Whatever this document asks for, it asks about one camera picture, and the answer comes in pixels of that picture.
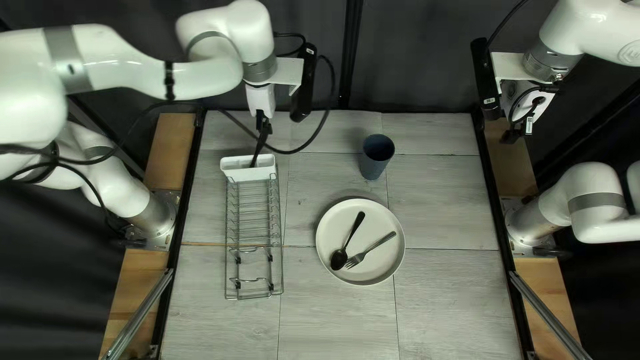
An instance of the dark blue cup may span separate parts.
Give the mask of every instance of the dark blue cup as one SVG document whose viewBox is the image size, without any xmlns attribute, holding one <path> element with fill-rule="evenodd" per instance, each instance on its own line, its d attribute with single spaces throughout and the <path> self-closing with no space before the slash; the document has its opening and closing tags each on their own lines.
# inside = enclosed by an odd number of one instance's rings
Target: dark blue cup
<svg viewBox="0 0 640 360">
<path fill-rule="evenodd" d="M 367 180 L 379 178 L 395 153 L 396 146 L 389 137 L 382 134 L 369 135 L 362 144 L 360 173 Z"/>
</svg>

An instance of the tile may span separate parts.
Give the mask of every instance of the tile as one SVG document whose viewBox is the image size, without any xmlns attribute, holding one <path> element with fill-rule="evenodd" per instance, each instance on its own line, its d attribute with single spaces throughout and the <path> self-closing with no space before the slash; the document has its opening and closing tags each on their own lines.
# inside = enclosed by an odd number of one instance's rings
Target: tile
<svg viewBox="0 0 640 360">
<path fill-rule="evenodd" d="M 401 359 L 522 358 L 499 252 L 408 249 L 394 282 Z"/>
<path fill-rule="evenodd" d="M 247 155 L 247 153 L 239 150 L 200 149 L 189 200 L 189 211 L 182 235 L 183 242 L 225 242 L 226 179 L 220 170 L 220 159 L 238 155 Z M 280 180 L 280 212 L 284 228 L 289 156 L 276 154 L 276 164 Z"/>
<path fill-rule="evenodd" d="M 387 183 L 408 248 L 498 248 L 480 157 L 396 155 Z"/>
<path fill-rule="evenodd" d="M 163 360 L 277 359 L 280 297 L 225 300 L 224 253 L 180 248 Z"/>
<path fill-rule="evenodd" d="M 322 214 L 341 199 L 365 197 L 387 205 L 385 173 L 360 175 L 357 154 L 298 153 L 289 159 L 285 245 L 314 246 Z"/>
<path fill-rule="evenodd" d="M 396 154 L 478 155 L 469 114 L 382 114 L 382 132 Z"/>
<path fill-rule="evenodd" d="M 346 284 L 326 271 L 313 248 L 286 248 L 284 267 L 279 359 L 398 359 L 390 278 Z"/>
<path fill-rule="evenodd" d="M 249 111 L 230 111 L 246 127 L 257 135 L 255 117 Z M 287 150 L 291 144 L 291 124 L 289 113 L 278 111 L 271 121 L 273 134 L 269 135 L 267 143 L 277 149 Z M 229 150 L 241 149 L 253 154 L 256 140 L 246 134 L 238 125 L 218 111 L 208 111 L 205 116 L 202 134 L 201 150 Z"/>
<path fill-rule="evenodd" d="M 291 148 L 302 145 L 316 130 L 324 111 L 313 111 L 303 122 L 291 122 Z M 303 152 L 354 152 L 371 134 L 382 132 L 382 114 L 371 111 L 332 110 L 316 139 Z"/>
</svg>

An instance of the white plate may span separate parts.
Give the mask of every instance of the white plate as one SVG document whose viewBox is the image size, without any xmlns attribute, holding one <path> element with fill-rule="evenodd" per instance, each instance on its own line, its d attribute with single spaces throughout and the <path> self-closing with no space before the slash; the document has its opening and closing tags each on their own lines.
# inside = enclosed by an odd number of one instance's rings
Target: white plate
<svg viewBox="0 0 640 360">
<path fill-rule="evenodd" d="M 359 211 L 365 218 L 347 246 L 347 255 L 365 250 L 391 231 L 397 235 L 367 254 L 364 261 L 351 269 L 331 269 L 331 254 L 340 249 L 349 237 Z M 324 213 L 316 230 L 316 249 L 324 267 L 338 279 L 354 285 L 373 285 L 394 274 L 404 258 L 404 232 L 389 209 L 367 199 L 349 199 Z"/>
</svg>

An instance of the black utensil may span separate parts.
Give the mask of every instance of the black utensil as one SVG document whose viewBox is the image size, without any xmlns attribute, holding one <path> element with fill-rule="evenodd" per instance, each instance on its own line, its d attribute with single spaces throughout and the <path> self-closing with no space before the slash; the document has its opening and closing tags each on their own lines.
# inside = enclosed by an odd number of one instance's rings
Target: black utensil
<svg viewBox="0 0 640 360">
<path fill-rule="evenodd" d="M 344 246 L 342 247 L 342 249 L 338 249 L 336 251 L 333 252 L 333 254 L 331 254 L 331 269 L 336 271 L 336 270 L 340 270 L 344 264 L 346 264 L 347 259 L 349 258 L 349 256 L 347 255 L 347 245 L 349 245 L 349 241 L 351 241 L 351 237 L 353 236 L 353 234 L 355 234 L 356 230 L 358 230 L 358 227 L 360 226 L 360 224 L 362 224 L 362 220 L 364 220 L 364 212 L 359 212 L 358 216 L 356 216 L 356 220 L 353 222 L 353 227 L 351 228 L 351 234 L 349 235 L 349 238 L 347 239 L 347 242 L 344 243 Z"/>
</svg>

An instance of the black frame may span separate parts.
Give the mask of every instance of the black frame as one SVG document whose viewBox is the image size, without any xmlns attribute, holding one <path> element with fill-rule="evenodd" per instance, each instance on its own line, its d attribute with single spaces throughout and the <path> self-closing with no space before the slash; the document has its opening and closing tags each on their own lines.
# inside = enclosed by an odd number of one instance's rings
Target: black frame
<svg viewBox="0 0 640 360">
<path fill-rule="evenodd" d="M 180 257 L 180 245 L 182 244 L 182 234 L 189 210 L 189 201 L 191 199 L 191 190 L 193 188 L 193 179 L 196 173 L 196 165 L 198 163 L 198 155 L 200 154 L 200 142 L 202 141 L 202 131 L 204 128 L 204 117 L 207 109 L 200 108 L 196 112 L 194 121 L 195 130 L 193 131 L 193 140 L 191 141 L 191 150 L 189 152 L 189 161 L 184 174 L 184 182 L 182 185 L 182 193 L 180 195 L 180 206 L 175 218 L 175 230 L 171 245 L 169 246 L 169 258 L 167 259 L 167 269 L 173 269 L 173 279 L 177 272 L 178 258 Z M 160 348 L 164 338 L 164 329 L 166 320 L 169 315 L 169 305 L 171 302 L 171 294 L 173 291 L 173 280 L 166 287 L 158 302 L 158 311 L 156 315 L 156 323 L 154 325 L 154 333 L 151 337 L 151 345 L 156 346 L 156 353 L 151 359 L 160 359 Z"/>
<path fill-rule="evenodd" d="M 504 224 L 504 214 L 502 213 L 502 203 L 498 194 L 498 187 L 493 176 L 493 167 L 491 165 L 491 157 L 486 145 L 484 137 L 484 116 L 480 108 L 476 108 L 471 112 L 471 119 L 474 124 L 474 132 L 476 133 L 476 141 L 478 144 L 478 153 L 482 163 L 484 175 L 484 183 L 486 185 L 487 195 L 489 196 L 489 206 L 493 218 L 493 226 L 495 227 L 495 235 L 498 240 L 500 249 L 500 258 L 504 269 L 504 276 L 509 290 L 509 298 L 511 300 L 511 308 L 513 310 L 513 318 L 515 320 L 518 339 L 520 340 L 520 350 L 522 358 L 528 359 L 529 353 L 534 352 L 533 340 L 531 339 L 531 330 L 529 329 L 529 321 L 524 309 L 524 301 L 520 291 L 509 280 L 509 272 L 516 271 L 516 265 L 513 261 L 511 253 L 511 245 L 509 244 L 509 234 Z"/>
</svg>

